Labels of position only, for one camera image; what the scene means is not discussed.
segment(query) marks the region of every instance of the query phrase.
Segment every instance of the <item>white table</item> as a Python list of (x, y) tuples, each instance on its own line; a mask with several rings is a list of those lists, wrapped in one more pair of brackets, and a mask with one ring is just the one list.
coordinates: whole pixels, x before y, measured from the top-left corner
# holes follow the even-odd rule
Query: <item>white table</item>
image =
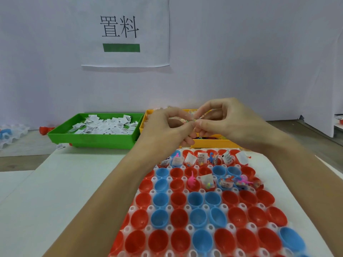
[[(70, 146), (55, 151), (0, 203), (0, 256), (42, 256), (126, 153)], [(333, 256), (271, 162), (261, 154), (247, 154), (308, 252)]]

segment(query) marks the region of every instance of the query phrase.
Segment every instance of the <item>white paper sheet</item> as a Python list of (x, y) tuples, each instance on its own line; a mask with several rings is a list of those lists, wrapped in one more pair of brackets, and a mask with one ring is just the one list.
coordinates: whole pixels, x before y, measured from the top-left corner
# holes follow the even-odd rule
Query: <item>white paper sheet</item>
[(169, 65), (168, 0), (66, 1), (82, 66)]

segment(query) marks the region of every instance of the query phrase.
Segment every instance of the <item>green tray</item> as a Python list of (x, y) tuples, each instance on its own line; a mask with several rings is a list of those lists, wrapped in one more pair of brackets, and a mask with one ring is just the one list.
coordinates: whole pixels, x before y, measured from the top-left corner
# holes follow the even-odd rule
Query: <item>green tray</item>
[[(68, 131), (74, 124), (86, 120), (89, 114), (96, 114), (100, 119), (131, 116), (131, 122), (138, 121), (138, 125), (131, 135), (122, 134), (72, 134)], [(71, 143), (74, 147), (95, 147), (109, 149), (131, 149), (139, 137), (139, 126), (143, 120), (143, 113), (82, 113), (77, 114), (48, 133), (53, 143)]]

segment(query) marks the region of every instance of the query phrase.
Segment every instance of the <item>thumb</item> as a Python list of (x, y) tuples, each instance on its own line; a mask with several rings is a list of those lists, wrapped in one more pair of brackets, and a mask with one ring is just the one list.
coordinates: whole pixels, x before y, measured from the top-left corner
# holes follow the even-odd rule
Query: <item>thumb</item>
[(187, 122), (187, 123), (181, 125), (180, 127), (173, 128), (173, 129), (177, 130), (177, 132), (180, 134), (180, 136), (182, 136), (182, 139), (184, 139), (188, 135), (191, 134), (191, 132), (194, 130), (194, 127), (195, 127), (195, 122), (190, 121), (190, 122)]
[(195, 126), (209, 133), (222, 133), (221, 121), (199, 119), (195, 121)]

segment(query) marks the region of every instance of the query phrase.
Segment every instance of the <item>person's right hand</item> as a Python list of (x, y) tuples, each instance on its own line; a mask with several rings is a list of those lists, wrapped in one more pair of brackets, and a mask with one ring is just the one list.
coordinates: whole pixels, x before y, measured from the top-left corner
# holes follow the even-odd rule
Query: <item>person's right hand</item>
[(221, 134), (239, 146), (256, 152), (262, 152), (265, 146), (285, 136), (284, 132), (268, 124), (236, 98), (210, 100), (195, 112), (194, 118), (198, 119), (195, 131), (199, 136)]

